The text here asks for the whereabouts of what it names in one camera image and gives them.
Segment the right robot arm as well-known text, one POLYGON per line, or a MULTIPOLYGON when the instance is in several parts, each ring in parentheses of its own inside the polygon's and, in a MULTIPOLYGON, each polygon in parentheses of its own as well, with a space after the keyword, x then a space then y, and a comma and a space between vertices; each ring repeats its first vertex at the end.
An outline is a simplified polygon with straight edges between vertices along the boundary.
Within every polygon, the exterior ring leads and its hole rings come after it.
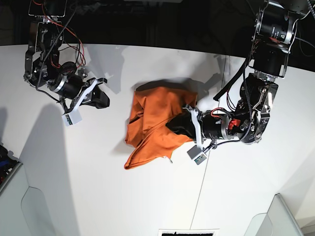
POLYGON ((76 0, 32 0, 28 49, 25 53, 24 80, 36 91, 61 104, 65 113, 82 105, 97 109, 109 107, 109 97, 99 88, 106 78, 87 79, 82 41, 69 27, 78 7, 76 0), (68 45, 77 52, 75 61, 60 63, 64 35, 70 33, 78 46, 68 45))

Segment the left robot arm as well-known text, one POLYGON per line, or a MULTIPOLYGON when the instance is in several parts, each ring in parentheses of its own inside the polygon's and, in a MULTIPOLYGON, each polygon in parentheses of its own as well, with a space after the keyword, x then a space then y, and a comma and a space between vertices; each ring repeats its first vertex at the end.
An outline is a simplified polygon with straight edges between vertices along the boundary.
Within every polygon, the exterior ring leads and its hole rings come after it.
POLYGON ((270 119, 278 90, 275 80, 285 76, 292 44, 297 38, 298 21, 314 15, 312 0, 266 0, 259 9, 254 25, 251 50, 240 69, 215 95, 218 101, 228 95, 234 83, 243 78, 240 100, 227 108, 202 112, 189 105, 166 126, 177 135, 185 135, 205 150, 226 143, 259 142, 270 119))

